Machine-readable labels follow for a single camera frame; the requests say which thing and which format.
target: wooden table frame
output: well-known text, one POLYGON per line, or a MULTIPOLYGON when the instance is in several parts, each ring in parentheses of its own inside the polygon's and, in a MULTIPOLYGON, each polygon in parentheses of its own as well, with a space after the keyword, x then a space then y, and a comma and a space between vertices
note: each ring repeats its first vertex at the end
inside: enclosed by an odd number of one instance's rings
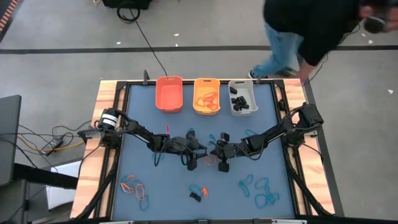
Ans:
MULTIPOLYGON (((184 80, 185 82, 193 82, 194 80, 184 80)), ((220 79, 221 82, 227 82, 229 80, 220 79)), ((300 80, 296 79, 286 79, 286 80, 268 80, 264 79, 262 82, 273 82, 275 94, 278 100, 285 100, 290 109, 302 106, 305 102, 305 97, 301 87, 300 80)), ((99 92, 95 104, 95 110, 93 114, 93 123, 99 120, 102 111, 105 108, 116 107, 118 109, 126 108, 124 104, 125 89, 122 89, 121 84, 123 82, 133 82, 142 83, 142 80, 128 80, 128 81, 102 81, 99 86, 99 92), (115 101, 116 89, 120 89, 120 95, 118 101, 115 101)), ((153 84, 155 80, 148 80, 149 83, 153 84)), ((285 113, 280 112, 279 117, 283 117, 285 113)), ((310 136, 305 137, 305 142, 307 145, 318 150, 318 144, 316 138, 311 138, 310 136)), ((90 139, 87 142, 85 156, 90 153, 93 149, 98 146, 99 139, 90 139)), ((289 157, 295 170, 298 174, 302 174, 305 180, 306 186, 309 188, 311 193, 315 198, 321 203, 321 205, 328 210, 330 213, 334 213, 335 208, 332 203, 328 182, 326 180, 325 170, 320 159, 320 156, 307 148, 306 146, 301 146, 298 150, 298 157, 294 159, 292 157, 293 150, 289 149, 289 157)), ((111 164, 113 163, 115 155, 115 150, 109 151, 108 155, 108 170, 103 170, 109 172, 111 164)), ((105 150, 103 147, 98 148, 90 157, 87 157, 81 167, 80 178, 78 181, 78 187, 76 189, 75 201, 73 203, 71 217, 77 216, 84 207, 91 200, 92 196, 98 189, 98 184, 101 177, 101 167, 103 162, 107 161, 105 159, 105 150)), ((314 209, 308 204, 307 200, 304 199, 303 193, 301 192, 298 185, 294 182, 291 183, 292 195, 296 198, 296 205, 294 205, 295 214, 301 215, 316 215, 314 209)), ((109 202, 109 193, 114 192, 109 191, 109 186, 105 193, 103 194, 102 201, 100 203, 100 209, 97 211, 96 215, 99 217, 104 217, 111 212, 111 208, 106 208, 109 202)))

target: concrete floor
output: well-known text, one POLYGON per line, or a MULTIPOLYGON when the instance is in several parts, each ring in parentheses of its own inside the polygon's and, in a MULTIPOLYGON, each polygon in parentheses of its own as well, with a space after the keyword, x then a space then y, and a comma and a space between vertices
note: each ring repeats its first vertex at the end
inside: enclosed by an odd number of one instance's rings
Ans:
MULTIPOLYGON (((262 0, 155 0, 139 23, 154 47, 269 45, 262 0)), ((361 30, 343 45, 397 45, 398 32, 361 30)), ((91 0, 25 0, 0 49, 147 47, 138 28, 91 0)), ((159 52, 169 75, 245 77, 269 51, 159 52)), ((395 138, 397 51, 337 51, 312 81, 347 217, 398 220, 395 138)), ((0 55, 0 96, 22 95, 21 124, 37 133, 91 119, 101 80, 151 78, 162 70, 151 53, 0 55)), ((39 147, 44 143, 30 138, 39 147)), ((57 165, 81 158, 83 147, 57 152, 57 165)), ((31 155, 39 167, 48 164, 31 155)), ((28 164, 18 152, 17 162, 28 164)))

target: person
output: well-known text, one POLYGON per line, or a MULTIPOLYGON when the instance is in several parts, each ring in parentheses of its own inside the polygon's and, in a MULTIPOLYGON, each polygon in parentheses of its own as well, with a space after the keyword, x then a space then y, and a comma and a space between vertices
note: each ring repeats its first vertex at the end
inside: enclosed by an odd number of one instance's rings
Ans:
POLYGON ((398 29, 398 1, 266 0, 264 19, 272 55, 255 65, 249 78, 284 71, 295 52, 300 64, 296 77, 304 81, 322 58, 339 45, 353 21, 351 30, 362 19, 369 20, 365 29, 373 33, 380 21, 384 32, 398 29))

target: jeans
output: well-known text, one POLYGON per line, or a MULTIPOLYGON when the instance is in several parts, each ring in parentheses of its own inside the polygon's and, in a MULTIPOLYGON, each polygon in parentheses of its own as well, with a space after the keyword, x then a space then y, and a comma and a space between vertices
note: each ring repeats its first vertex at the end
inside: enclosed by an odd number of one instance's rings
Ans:
POLYGON ((275 74, 286 68, 293 55, 300 58, 298 50, 303 42, 303 37, 289 32, 278 32, 267 22, 265 24, 266 34, 271 45, 272 55, 261 65, 254 66, 254 76, 263 78, 266 75, 275 74))

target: blue table surface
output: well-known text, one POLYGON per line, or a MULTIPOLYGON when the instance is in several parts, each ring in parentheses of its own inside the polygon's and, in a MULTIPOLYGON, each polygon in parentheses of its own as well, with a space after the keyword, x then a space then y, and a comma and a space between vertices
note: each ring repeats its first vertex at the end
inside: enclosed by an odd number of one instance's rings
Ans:
MULTIPOLYGON (((219 139, 221 132, 231 136, 231 142, 240 142, 246 137, 245 130, 263 133, 277 124, 271 86, 255 85, 254 95, 258 111, 248 117, 234 117, 229 107, 228 86, 220 87, 221 109, 214 116, 196 114, 192 107, 193 85, 183 86, 183 110, 165 114, 155 107, 155 86, 133 85, 131 87, 127 114, 153 133, 165 133, 166 124, 171 137, 185 136, 190 128, 197 139, 208 145, 212 134, 219 139)), ((208 145, 208 152, 214 146, 208 145)), ((203 159, 198 167, 188 171, 180 162, 180 156, 163 154, 162 160, 154 167, 153 153, 134 136, 125 135, 118 170, 118 182, 114 198, 113 220, 196 220, 196 219, 245 219, 245 218, 291 218, 294 217, 289 183, 284 164, 282 145, 279 140, 269 144, 261 159, 251 161, 246 157, 228 160, 228 173, 218 171, 218 162, 207 166, 203 159), (248 193, 239 186, 239 181, 253 175, 253 182, 244 185, 248 193), (127 194, 121 190, 120 182, 126 175, 134 175, 140 180, 148 195, 148 208, 140 209, 136 193, 127 194), (255 189, 255 182, 263 177, 269 180, 271 194, 279 194, 279 199, 263 208, 258 208, 255 197, 266 194, 255 189), (208 189, 208 198, 197 202, 189 197, 189 186, 195 184, 208 189)), ((258 197, 264 204, 264 197, 258 197)))

